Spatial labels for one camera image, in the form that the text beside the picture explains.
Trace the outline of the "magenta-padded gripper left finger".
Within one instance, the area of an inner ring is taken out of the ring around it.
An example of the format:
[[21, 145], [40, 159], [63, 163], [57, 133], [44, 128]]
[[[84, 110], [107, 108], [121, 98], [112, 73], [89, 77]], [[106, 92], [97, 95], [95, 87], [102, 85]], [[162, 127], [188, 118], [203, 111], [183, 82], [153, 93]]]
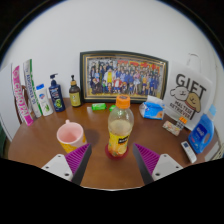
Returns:
[[80, 185], [91, 153], [91, 145], [86, 144], [67, 155], [57, 154], [42, 169]]

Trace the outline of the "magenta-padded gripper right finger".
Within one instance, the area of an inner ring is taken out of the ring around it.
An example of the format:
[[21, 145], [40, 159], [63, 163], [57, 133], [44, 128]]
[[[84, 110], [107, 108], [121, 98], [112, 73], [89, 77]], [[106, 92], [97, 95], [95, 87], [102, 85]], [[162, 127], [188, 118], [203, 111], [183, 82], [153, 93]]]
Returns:
[[145, 185], [182, 169], [168, 154], [159, 155], [137, 143], [133, 144], [133, 154]]

